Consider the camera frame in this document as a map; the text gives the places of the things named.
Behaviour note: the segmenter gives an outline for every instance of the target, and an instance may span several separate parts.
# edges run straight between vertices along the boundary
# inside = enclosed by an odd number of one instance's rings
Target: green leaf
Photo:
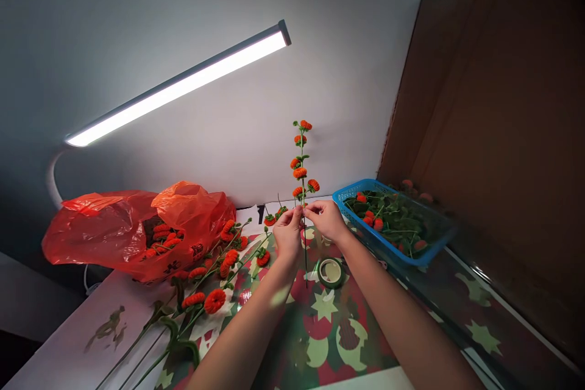
[[[162,316],[162,314],[159,311],[160,311],[160,308],[163,307],[163,305],[164,305],[164,303],[162,300],[157,300],[156,302],[154,302],[152,304],[152,306],[154,307],[154,311],[152,312],[151,318],[144,325],[143,329],[146,329],[148,326],[153,324],[155,321],[157,321]]]
[[[167,316],[161,317],[159,321],[163,325],[167,326],[169,328],[169,331],[171,331],[171,339],[169,341],[169,345],[171,345],[177,339],[177,336],[179,335],[179,325],[175,320],[173,320],[172,318],[169,318]]]
[[[177,311],[179,314],[183,312],[183,300],[185,299],[185,287],[183,282],[178,277],[171,279],[171,285],[175,287],[177,291]]]
[[[163,306],[162,308],[160,308],[160,313],[161,313],[162,315],[164,315],[164,316],[166,316],[166,315],[171,315],[171,314],[172,314],[172,313],[174,313],[174,312],[175,312],[175,309],[174,309],[174,308],[172,308],[172,307],[170,307],[170,306],[168,306],[168,305],[165,305],[165,306]]]
[[[197,348],[197,344],[191,340],[180,340],[174,346],[175,349],[183,348],[187,349],[192,355],[193,367],[197,369],[201,358],[199,357],[199,349]]]

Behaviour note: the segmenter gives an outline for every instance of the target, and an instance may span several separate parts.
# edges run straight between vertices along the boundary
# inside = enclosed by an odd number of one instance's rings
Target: hand
[[[313,224],[322,235],[337,245],[351,235],[335,201],[315,201],[310,203],[305,208],[304,214],[313,221]]]
[[[292,210],[284,212],[276,224],[272,232],[276,239],[278,246],[278,257],[291,257],[296,259],[299,257],[302,247],[300,245],[300,219],[302,209],[300,205]]]

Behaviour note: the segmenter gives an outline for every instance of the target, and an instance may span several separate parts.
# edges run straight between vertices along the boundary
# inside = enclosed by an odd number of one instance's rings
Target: red plastic bag
[[[168,252],[144,258],[152,224],[159,218],[185,231]],[[235,207],[223,192],[179,182],[160,194],[120,191],[87,194],[64,201],[43,238],[52,264],[97,264],[129,273],[140,282],[164,280],[190,268],[216,242],[222,225],[235,218]]]

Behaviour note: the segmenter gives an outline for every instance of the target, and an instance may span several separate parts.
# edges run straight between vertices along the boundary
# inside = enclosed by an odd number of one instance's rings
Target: white wall
[[[45,341],[81,297],[0,253],[0,330]]]
[[[322,194],[374,177],[418,3],[2,0],[5,200],[46,225],[44,166],[67,133],[281,18],[291,47],[62,157],[63,197],[187,179],[238,206],[290,198],[302,118]]]

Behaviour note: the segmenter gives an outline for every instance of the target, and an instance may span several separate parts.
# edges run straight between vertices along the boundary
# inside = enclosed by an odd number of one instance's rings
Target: blue plastic basket
[[[408,207],[409,209],[414,210],[416,213],[421,215],[425,222],[427,223],[428,228],[432,228],[432,234],[434,236],[440,236],[439,238],[435,239],[434,241],[428,241],[430,244],[430,248],[418,259],[410,258],[401,252],[398,249],[394,248],[392,244],[390,244],[386,239],[382,237],[381,234],[376,232],[372,227],[369,227],[365,222],[363,222],[354,212],[352,212],[348,207],[346,207],[344,201],[349,197],[355,197],[358,192],[363,191],[376,191],[382,193],[392,193],[392,194],[399,194],[399,197],[405,200],[404,206]],[[388,186],[380,183],[379,181],[372,180],[372,179],[365,179],[360,180],[357,183],[349,185],[343,189],[340,189],[333,193],[333,200],[339,206],[341,213],[345,216],[353,225],[361,232],[363,239],[366,241],[366,244],[370,245],[373,248],[380,248],[380,244],[382,249],[389,250],[392,256],[398,258],[400,261],[408,264],[408,265],[415,265],[415,266],[426,266],[430,263],[430,261],[437,255],[439,251],[443,249],[444,246],[455,236],[457,232],[456,227],[454,226],[453,222],[446,218],[445,216],[441,215],[440,213],[434,211],[432,208],[425,206],[419,202],[416,202],[412,198],[404,195],[401,192],[398,192]]]

